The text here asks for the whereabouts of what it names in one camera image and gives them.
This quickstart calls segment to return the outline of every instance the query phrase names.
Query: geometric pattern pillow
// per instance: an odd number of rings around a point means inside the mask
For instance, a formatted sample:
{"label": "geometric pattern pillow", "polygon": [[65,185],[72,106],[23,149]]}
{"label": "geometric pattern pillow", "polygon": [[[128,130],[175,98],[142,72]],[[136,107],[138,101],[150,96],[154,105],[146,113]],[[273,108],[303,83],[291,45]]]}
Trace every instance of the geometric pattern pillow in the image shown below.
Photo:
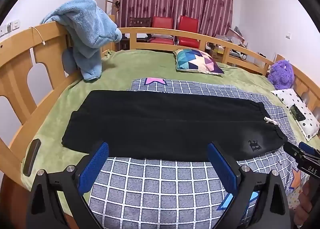
{"label": "geometric pattern pillow", "polygon": [[197,49],[178,49],[174,53],[177,70],[203,74],[224,74],[206,52]]}
{"label": "geometric pattern pillow", "polygon": [[293,115],[307,142],[318,133],[319,122],[293,89],[274,90],[271,92],[279,98]]}

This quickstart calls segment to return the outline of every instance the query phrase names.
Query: wooden chair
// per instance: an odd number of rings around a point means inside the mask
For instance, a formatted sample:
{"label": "wooden chair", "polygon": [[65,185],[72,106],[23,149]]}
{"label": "wooden chair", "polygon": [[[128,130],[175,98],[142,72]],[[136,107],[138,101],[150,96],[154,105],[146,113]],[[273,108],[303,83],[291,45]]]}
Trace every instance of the wooden chair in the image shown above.
{"label": "wooden chair", "polygon": [[[152,27],[172,29],[172,17],[153,17]],[[153,38],[149,40],[150,43],[169,44],[174,45],[173,39],[168,38]]]}
{"label": "wooden chair", "polygon": [[130,17],[130,27],[151,27],[151,17]]}
{"label": "wooden chair", "polygon": [[[180,21],[178,24],[178,30],[198,33],[199,20],[191,17],[180,16]],[[179,46],[187,46],[192,48],[199,48],[200,42],[196,39],[178,37]]]}

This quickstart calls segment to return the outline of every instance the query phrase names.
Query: orange star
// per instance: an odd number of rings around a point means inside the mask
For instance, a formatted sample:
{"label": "orange star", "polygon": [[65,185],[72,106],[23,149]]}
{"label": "orange star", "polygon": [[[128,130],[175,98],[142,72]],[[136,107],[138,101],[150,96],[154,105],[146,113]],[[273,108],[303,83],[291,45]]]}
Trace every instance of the orange star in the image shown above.
{"label": "orange star", "polygon": [[301,184],[301,170],[296,171],[294,168],[292,169],[293,180],[290,185],[290,189],[296,190],[298,186]]}

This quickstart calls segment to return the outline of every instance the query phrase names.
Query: blue gripper pad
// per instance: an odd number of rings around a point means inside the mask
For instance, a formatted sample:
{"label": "blue gripper pad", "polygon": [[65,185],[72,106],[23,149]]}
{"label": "blue gripper pad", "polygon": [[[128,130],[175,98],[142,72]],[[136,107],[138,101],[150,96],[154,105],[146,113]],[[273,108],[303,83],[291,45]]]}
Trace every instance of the blue gripper pad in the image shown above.
{"label": "blue gripper pad", "polygon": [[208,144],[208,158],[225,190],[235,196],[238,192],[236,175],[213,143]]}
{"label": "blue gripper pad", "polygon": [[81,195],[91,190],[108,156],[109,146],[106,142],[103,142],[79,176],[78,191]]}
{"label": "blue gripper pad", "polygon": [[305,153],[316,156],[315,149],[305,144],[304,142],[299,143],[299,148],[302,149]]}

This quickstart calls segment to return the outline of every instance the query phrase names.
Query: red chair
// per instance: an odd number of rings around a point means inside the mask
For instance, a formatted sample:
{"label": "red chair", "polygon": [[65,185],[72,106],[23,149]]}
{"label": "red chair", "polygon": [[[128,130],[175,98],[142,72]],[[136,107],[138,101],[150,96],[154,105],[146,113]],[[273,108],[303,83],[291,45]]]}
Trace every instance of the red chair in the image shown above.
{"label": "red chair", "polygon": [[[191,17],[180,16],[178,30],[198,33],[199,20]],[[196,39],[187,37],[178,37],[179,46],[187,46],[192,48],[199,48],[200,42]]]}
{"label": "red chair", "polygon": [[[172,29],[173,20],[171,17],[153,17],[152,27]],[[173,39],[154,38],[150,43],[174,45]]]}

